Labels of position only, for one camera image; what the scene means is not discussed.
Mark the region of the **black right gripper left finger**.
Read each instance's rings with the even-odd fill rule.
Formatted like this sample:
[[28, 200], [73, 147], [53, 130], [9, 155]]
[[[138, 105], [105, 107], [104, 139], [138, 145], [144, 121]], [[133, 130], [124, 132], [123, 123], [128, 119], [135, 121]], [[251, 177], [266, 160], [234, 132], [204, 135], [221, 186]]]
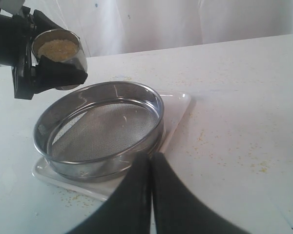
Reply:
[[150, 160], [149, 155], [139, 154], [107, 201], [69, 233], [148, 234], [150, 221]]

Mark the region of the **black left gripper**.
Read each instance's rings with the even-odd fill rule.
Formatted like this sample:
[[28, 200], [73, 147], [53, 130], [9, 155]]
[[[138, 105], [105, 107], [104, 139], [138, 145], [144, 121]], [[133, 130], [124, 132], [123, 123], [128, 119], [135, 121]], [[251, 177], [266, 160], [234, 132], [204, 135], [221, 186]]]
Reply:
[[14, 98], [31, 99], [36, 94], [62, 86], [84, 84], [88, 74], [78, 69], [74, 64], [55, 62], [42, 56], [35, 66], [35, 88], [32, 82], [32, 52], [31, 46], [36, 34], [62, 29], [48, 18], [42, 11], [22, 6], [18, 13], [12, 17], [13, 34], [13, 65], [12, 76]]

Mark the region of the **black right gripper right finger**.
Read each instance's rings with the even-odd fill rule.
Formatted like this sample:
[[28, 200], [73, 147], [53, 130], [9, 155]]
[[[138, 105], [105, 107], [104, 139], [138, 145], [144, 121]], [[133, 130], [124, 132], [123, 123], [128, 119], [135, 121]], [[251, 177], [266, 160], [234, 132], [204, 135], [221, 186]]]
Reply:
[[164, 154], [154, 153], [153, 208], [158, 234], [247, 234], [200, 201], [179, 179]]

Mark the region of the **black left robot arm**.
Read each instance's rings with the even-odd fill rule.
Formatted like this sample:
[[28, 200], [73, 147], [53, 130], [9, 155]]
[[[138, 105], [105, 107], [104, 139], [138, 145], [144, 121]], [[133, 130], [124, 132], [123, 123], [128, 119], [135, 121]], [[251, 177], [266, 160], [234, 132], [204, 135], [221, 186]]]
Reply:
[[[41, 46], [57, 39], [76, 44], [77, 52], [59, 62], [38, 56]], [[53, 88], [74, 88], [84, 84], [88, 76], [80, 38], [39, 10], [31, 14], [25, 6], [12, 17], [0, 14], [0, 64], [12, 68], [17, 99], [31, 100], [33, 95]]]

